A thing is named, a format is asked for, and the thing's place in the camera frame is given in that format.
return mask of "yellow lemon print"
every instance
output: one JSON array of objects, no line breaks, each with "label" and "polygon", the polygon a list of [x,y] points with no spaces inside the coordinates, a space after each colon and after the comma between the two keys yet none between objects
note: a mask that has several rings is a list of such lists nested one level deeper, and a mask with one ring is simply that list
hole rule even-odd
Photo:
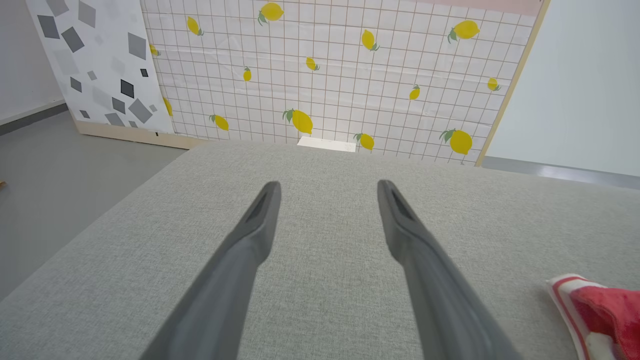
[{"label": "yellow lemon print", "polygon": [[373,38],[373,34],[369,30],[365,30],[362,34],[362,45],[371,51],[376,51],[380,48],[376,44],[376,39]]},{"label": "yellow lemon print", "polygon": [[169,116],[173,116],[173,109],[171,109],[171,103],[165,97],[162,98],[164,100],[164,105],[166,106],[166,110],[169,111]]},{"label": "yellow lemon print", "polygon": [[312,58],[307,58],[307,67],[313,71],[320,69],[320,66],[316,65],[316,62]]},{"label": "yellow lemon print", "polygon": [[285,116],[287,117],[287,121],[291,122],[293,120],[293,126],[301,133],[310,134],[314,128],[314,123],[311,121],[309,115],[300,110],[285,110],[282,113],[282,118],[284,119]]},{"label": "yellow lemon print", "polygon": [[160,56],[160,52],[156,49],[155,46],[149,44],[149,49],[151,49],[151,55]]},{"label": "yellow lemon print", "polygon": [[251,70],[248,67],[244,67],[244,74],[242,75],[245,81],[251,80]]},{"label": "yellow lemon print", "polygon": [[371,136],[360,133],[354,135],[353,138],[359,141],[363,148],[373,150],[373,138]]},{"label": "yellow lemon print", "polygon": [[440,138],[443,136],[445,143],[451,139],[451,143],[449,143],[451,145],[451,150],[458,154],[467,155],[471,149],[471,145],[473,144],[471,136],[462,130],[446,130],[440,134]]},{"label": "yellow lemon print", "polygon": [[260,9],[260,12],[258,13],[258,24],[262,26],[262,23],[266,24],[267,20],[268,21],[280,20],[283,14],[284,14],[284,11],[282,11],[282,8],[280,7],[280,5],[276,3],[268,3],[267,5],[264,5],[262,9]]},{"label": "yellow lemon print", "polygon": [[486,84],[486,86],[489,88],[489,90],[491,91],[498,91],[500,90],[500,85],[498,85],[498,81],[494,78],[489,79],[489,82]]},{"label": "yellow lemon print", "polygon": [[478,24],[472,20],[464,20],[451,29],[447,41],[451,44],[451,40],[458,41],[458,38],[472,38],[480,32]]},{"label": "yellow lemon print", "polygon": [[416,100],[418,96],[420,96],[420,87],[418,85],[415,85],[413,87],[413,90],[411,90],[411,92],[409,93],[409,99]]},{"label": "yellow lemon print", "polygon": [[220,129],[224,131],[229,131],[229,123],[222,116],[211,115],[209,120],[213,121]]},{"label": "yellow lemon print", "polygon": [[190,16],[189,16],[189,19],[187,19],[187,28],[189,28],[189,30],[191,30],[192,33],[198,35],[199,37],[204,35],[204,31],[200,29],[200,26],[198,26],[197,21]]}]

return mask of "pink strip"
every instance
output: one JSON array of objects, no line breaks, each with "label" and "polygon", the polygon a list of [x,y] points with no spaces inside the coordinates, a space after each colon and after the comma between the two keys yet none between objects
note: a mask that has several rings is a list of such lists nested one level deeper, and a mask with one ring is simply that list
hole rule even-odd
[{"label": "pink strip", "polygon": [[497,12],[517,13],[520,15],[538,16],[541,0],[417,0],[419,3],[462,6],[495,10]]}]

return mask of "baseboard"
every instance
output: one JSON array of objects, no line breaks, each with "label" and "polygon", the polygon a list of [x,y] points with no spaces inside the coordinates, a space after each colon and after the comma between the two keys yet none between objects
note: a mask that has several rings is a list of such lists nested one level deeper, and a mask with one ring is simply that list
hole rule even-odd
[{"label": "baseboard", "polygon": [[640,190],[640,177],[486,156],[483,168]]},{"label": "baseboard", "polygon": [[130,142],[150,143],[178,149],[192,149],[201,143],[209,140],[190,138],[188,136],[156,133],[139,127],[114,126],[109,124],[97,124],[94,122],[78,121],[74,118],[76,128],[84,135],[99,136],[101,138],[112,138],[126,140]]},{"label": "baseboard", "polygon": [[3,120],[6,123],[0,125],[0,136],[67,110],[67,104],[63,99],[8,117]]}]

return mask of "wooden board edge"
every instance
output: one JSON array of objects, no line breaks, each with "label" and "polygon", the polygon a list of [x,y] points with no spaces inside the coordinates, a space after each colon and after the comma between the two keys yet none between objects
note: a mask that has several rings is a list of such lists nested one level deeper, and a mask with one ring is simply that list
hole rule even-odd
[{"label": "wooden board edge", "polygon": [[109,124],[78,121],[73,116],[73,113],[71,113],[71,117],[74,119],[76,129],[83,135],[126,140],[130,142],[149,143],[152,145],[176,147],[178,149],[187,150],[209,141],[176,134],[156,133],[155,131],[140,129],[138,127],[114,126]]},{"label": "wooden board edge", "polygon": [[518,67],[516,68],[516,73],[513,76],[513,79],[511,80],[511,84],[509,86],[509,90],[507,90],[507,94],[504,96],[504,101],[502,102],[502,105],[500,106],[500,110],[498,111],[498,114],[495,117],[495,122],[493,123],[493,126],[491,127],[491,130],[489,131],[489,135],[486,137],[486,141],[484,142],[484,146],[482,148],[482,151],[480,152],[480,155],[478,156],[478,160],[476,160],[476,166],[480,167],[482,165],[482,162],[484,160],[484,156],[486,155],[487,150],[489,149],[489,145],[491,144],[491,141],[493,140],[493,136],[496,132],[496,130],[498,130],[498,126],[500,125],[500,121],[502,120],[502,116],[504,115],[504,112],[507,109],[507,105],[509,104],[509,100],[511,100],[511,95],[513,95],[513,90],[516,87],[516,84],[518,83],[518,80],[520,79],[520,75],[522,73],[522,69],[524,69],[524,65],[527,63],[527,59],[529,57],[529,53],[531,53],[531,49],[533,48],[533,44],[536,42],[536,37],[538,36],[538,32],[540,31],[540,27],[542,26],[542,21],[545,19],[545,15],[547,14],[547,9],[549,8],[549,3],[551,3],[551,0],[545,0],[544,3],[542,3],[542,6],[540,7],[540,13],[538,14],[538,17],[536,18],[536,23],[533,25],[533,28],[531,29],[531,35],[529,37],[529,41],[527,42],[527,45],[524,48],[524,52],[522,53],[522,57],[520,59],[520,63],[518,63]]}]

